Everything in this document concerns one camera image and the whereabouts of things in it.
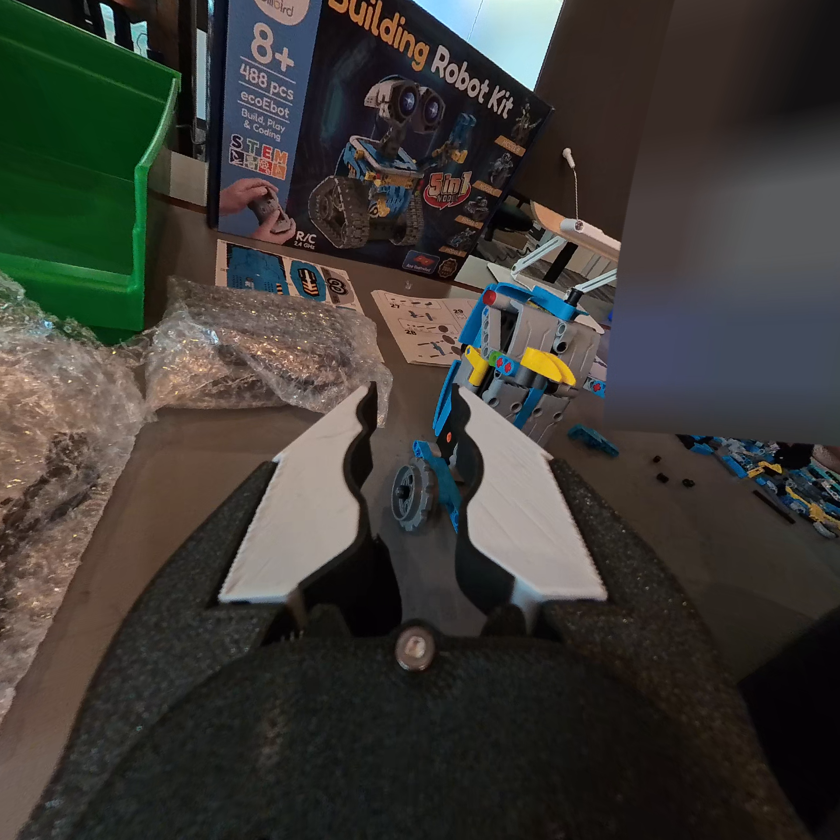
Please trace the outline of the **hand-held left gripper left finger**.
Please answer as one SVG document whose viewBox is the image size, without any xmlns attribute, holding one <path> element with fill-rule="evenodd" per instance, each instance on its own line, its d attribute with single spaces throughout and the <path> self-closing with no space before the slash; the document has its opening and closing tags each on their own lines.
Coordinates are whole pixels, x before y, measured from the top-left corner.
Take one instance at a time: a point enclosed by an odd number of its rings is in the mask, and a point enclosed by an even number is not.
<svg viewBox="0 0 840 840">
<path fill-rule="evenodd" d="M 361 492 L 376 422 L 371 382 L 272 459 L 220 603 L 284 605 L 299 624 L 316 606 L 333 605 L 356 636 L 386 635 L 402 623 L 390 554 L 371 530 Z"/>
</svg>

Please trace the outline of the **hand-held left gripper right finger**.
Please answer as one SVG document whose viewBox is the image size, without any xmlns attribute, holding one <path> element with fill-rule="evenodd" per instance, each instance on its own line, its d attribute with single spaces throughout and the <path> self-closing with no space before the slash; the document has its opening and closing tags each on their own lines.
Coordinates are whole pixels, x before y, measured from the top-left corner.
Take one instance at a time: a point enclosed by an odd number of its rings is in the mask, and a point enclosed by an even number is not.
<svg viewBox="0 0 840 840">
<path fill-rule="evenodd" d="M 535 627 L 549 603 L 606 603 L 606 586 L 554 474 L 555 459 L 477 394 L 456 385 L 451 396 L 463 481 L 459 589 L 484 616 L 516 607 L 525 627 Z"/>
</svg>

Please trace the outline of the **blue beam with holes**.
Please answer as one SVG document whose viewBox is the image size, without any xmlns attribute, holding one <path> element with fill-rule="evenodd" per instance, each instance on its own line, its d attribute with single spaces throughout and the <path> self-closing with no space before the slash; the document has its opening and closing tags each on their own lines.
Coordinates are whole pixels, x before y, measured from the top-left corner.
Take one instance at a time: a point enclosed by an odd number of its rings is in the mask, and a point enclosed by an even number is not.
<svg viewBox="0 0 840 840">
<path fill-rule="evenodd" d="M 567 437 L 570 440 L 582 443 L 589 449 L 602 452 L 611 458 L 616 458 L 620 455 L 619 449 L 610 440 L 592 427 L 582 425 L 581 423 L 573 425 L 568 430 Z"/>
</svg>

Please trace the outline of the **grey desk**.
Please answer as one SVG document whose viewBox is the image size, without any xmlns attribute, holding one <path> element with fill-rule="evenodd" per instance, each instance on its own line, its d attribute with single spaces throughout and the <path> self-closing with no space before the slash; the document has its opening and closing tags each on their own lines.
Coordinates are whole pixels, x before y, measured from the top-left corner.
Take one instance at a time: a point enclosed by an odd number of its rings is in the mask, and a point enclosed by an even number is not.
<svg viewBox="0 0 840 840">
<path fill-rule="evenodd" d="M 373 470 L 364 484 L 373 532 L 388 545 L 403 615 L 447 634 L 475 635 L 482 615 L 455 579 L 455 534 L 447 524 L 406 534 L 389 494 L 412 441 L 428 439 L 441 367 L 405 362 L 372 291 L 417 298 L 470 298 L 445 283 L 339 257 L 379 334 L 393 388 L 386 425 L 371 438 Z M 606 402 L 580 395 L 563 415 L 549 451 L 565 459 L 656 552 L 708 625 L 735 679 L 753 672 L 838 605 L 838 541 L 806 523 L 790 524 L 710 456 L 674 435 L 618 431 Z M 47 785 L 88 682 L 132 604 L 188 535 L 262 461 L 317 420 L 293 406 L 222 411 L 164 408 L 143 427 L 133 452 L 2 725 L 1 837 L 15 838 Z M 619 449 L 611 458 L 570 440 L 592 427 Z M 661 455 L 657 464 L 650 463 Z M 657 482 L 658 472 L 669 476 Z M 685 488 L 681 480 L 696 482 Z"/>
</svg>

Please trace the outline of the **blue toy robot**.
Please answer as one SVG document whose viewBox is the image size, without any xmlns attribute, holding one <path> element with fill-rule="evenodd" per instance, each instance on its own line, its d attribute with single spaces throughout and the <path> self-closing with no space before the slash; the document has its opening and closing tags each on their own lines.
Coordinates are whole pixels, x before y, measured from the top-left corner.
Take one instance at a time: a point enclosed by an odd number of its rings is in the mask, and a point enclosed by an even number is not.
<svg viewBox="0 0 840 840">
<path fill-rule="evenodd" d="M 455 342 L 434 412 L 432 441 L 413 442 L 413 456 L 397 470 L 392 515 L 418 531 L 442 509 L 458 529 L 461 480 L 456 476 L 459 434 L 450 420 L 454 385 L 472 392 L 534 443 L 545 447 L 573 399 L 591 379 L 601 334 L 578 308 L 583 292 L 564 296 L 513 280 L 490 283 Z"/>
</svg>

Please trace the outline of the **small bubble wrap bag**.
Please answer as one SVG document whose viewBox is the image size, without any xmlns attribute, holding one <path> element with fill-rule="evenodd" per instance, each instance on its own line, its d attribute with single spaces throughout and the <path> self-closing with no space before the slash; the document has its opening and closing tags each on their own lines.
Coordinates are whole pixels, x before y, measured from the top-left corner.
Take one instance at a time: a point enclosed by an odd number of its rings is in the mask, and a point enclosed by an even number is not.
<svg viewBox="0 0 840 840">
<path fill-rule="evenodd" d="M 362 313 L 176 276 L 166 292 L 161 321 L 137 349 L 149 408 L 288 404 L 325 414 L 374 382 L 377 424 L 385 425 L 392 373 Z"/>
</svg>

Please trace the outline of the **instruction booklet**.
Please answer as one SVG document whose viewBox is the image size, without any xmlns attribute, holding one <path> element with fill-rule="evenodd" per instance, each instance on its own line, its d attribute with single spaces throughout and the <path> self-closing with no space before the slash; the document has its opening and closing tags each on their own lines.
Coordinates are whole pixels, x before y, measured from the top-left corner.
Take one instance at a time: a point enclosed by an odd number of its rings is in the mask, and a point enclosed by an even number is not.
<svg viewBox="0 0 840 840">
<path fill-rule="evenodd" d="M 578 392 L 589 380 L 605 389 L 597 362 L 604 330 L 552 290 L 491 283 L 475 301 L 376 290 L 374 301 L 411 364 L 443 365 L 488 387 L 491 373 L 536 389 Z"/>
</svg>

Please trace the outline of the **black axle rod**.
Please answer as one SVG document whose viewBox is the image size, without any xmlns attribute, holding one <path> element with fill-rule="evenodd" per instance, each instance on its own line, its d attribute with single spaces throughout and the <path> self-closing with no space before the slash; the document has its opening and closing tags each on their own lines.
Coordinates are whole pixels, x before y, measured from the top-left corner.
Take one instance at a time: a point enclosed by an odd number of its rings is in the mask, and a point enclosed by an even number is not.
<svg viewBox="0 0 840 840">
<path fill-rule="evenodd" d="M 774 494 L 765 492 L 763 488 L 759 488 L 752 491 L 752 494 L 759 498 L 762 503 L 767 505 L 769 508 L 774 510 L 778 515 L 782 517 L 786 522 L 791 524 L 796 523 L 797 519 L 794 515 L 791 514 L 791 511 L 788 507 L 783 505 Z"/>
</svg>

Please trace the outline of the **large bubble wrap bag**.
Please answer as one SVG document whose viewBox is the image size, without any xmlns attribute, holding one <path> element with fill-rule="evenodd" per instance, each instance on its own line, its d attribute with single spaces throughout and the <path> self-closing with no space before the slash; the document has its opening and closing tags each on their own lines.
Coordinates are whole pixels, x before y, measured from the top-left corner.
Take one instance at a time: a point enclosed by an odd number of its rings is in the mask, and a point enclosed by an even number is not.
<svg viewBox="0 0 840 840">
<path fill-rule="evenodd" d="M 1 718 L 148 419 L 120 353 L 1 279 Z"/>
</svg>

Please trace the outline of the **white board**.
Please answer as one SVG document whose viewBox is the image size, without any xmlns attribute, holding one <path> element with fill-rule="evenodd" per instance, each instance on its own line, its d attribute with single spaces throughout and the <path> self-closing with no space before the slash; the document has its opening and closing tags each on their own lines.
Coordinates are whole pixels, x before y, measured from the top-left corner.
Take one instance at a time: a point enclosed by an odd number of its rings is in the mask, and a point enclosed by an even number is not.
<svg viewBox="0 0 840 840">
<path fill-rule="evenodd" d="M 562 299 L 566 298 L 568 292 L 572 288 L 581 286 L 585 281 L 587 281 L 587 278 L 583 277 L 582 274 L 569 268 L 563 268 L 561 270 L 560 277 L 554 283 L 549 283 L 545 279 L 548 273 L 545 272 L 544 275 L 538 276 L 531 270 L 533 268 L 532 266 L 525 269 L 522 273 L 516 275 L 515 277 L 512 276 L 512 268 L 510 267 L 497 264 L 488 264 L 487 267 L 491 275 L 498 282 L 510 281 L 529 290 L 535 287 L 546 288 L 553 291 L 553 294 L 561 297 Z M 613 305 L 615 301 L 615 294 L 616 285 L 610 281 L 603 286 L 585 292 L 581 302 L 600 301 Z"/>
</svg>

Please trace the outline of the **blue sticker sheet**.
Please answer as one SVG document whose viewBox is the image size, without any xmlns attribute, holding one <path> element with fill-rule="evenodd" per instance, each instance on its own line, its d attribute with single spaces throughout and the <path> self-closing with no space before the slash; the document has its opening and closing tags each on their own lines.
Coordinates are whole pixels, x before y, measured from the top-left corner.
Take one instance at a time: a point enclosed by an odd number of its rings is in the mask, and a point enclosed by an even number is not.
<svg viewBox="0 0 840 840">
<path fill-rule="evenodd" d="M 310 259 L 274 255 L 220 238 L 215 270 L 218 287 L 320 301 L 363 313 L 348 273 Z"/>
</svg>

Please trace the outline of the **white stand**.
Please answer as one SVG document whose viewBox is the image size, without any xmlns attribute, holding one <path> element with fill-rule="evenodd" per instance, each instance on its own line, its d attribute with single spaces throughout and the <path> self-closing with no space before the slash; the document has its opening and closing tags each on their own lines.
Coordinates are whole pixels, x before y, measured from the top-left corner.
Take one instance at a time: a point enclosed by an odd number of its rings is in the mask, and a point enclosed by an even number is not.
<svg viewBox="0 0 840 840">
<path fill-rule="evenodd" d="M 541 245 L 531 252 L 529 255 L 521 257 L 511 268 L 511 281 L 525 285 L 524 280 L 519 280 L 520 274 L 531 265 L 535 264 L 542 257 L 549 255 L 554 251 L 561 251 L 566 245 L 573 244 L 582 246 L 585 249 L 592 251 L 600 257 L 617 262 L 620 257 L 621 243 L 611 237 L 596 236 L 585 237 L 578 236 L 575 231 L 566 231 L 566 237 L 562 235 L 554 236 L 546 244 Z M 586 280 L 583 283 L 572 288 L 572 291 L 579 292 L 579 298 L 585 293 L 589 293 L 597 288 L 606 286 L 616 278 L 617 268 L 607 271 L 600 276 Z"/>
</svg>

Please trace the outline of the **robot kit box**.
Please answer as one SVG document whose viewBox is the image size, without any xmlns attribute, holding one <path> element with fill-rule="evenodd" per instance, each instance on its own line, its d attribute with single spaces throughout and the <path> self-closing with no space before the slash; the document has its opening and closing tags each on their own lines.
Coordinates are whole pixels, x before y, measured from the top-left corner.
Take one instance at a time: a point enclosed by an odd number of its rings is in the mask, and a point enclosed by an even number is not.
<svg viewBox="0 0 840 840">
<path fill-rule="evenodd" d="M 552 107 L 415 2 L 214 2 L 207 222 L 455 277 Z"/>
</svg>

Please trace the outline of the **dark board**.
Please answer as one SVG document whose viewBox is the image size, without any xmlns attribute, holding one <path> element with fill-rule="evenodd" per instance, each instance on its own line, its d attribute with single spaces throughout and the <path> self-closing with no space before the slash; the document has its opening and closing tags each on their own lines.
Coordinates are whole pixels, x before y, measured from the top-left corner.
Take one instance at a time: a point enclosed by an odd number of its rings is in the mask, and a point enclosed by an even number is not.
<svg viewBox="0 0 840 840">
<path fill-rule="evenodd" d="M 554 111 L 512 190 L 621 239 L 674 2 L 567 1 L 535 89 Z"/>
</svg>

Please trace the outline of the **green bin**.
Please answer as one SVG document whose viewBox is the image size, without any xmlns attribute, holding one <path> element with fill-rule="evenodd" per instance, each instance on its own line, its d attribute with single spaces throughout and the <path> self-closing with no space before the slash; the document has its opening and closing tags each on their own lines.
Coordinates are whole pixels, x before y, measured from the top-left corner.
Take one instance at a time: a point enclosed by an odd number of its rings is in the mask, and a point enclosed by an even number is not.
<svg viewBox="0 0 840 840">
<path fill-rule="evenodd" d="M 1 268 L 105 343 L 144 329 L 180 75 L 1 2 Z"/>
</svg>

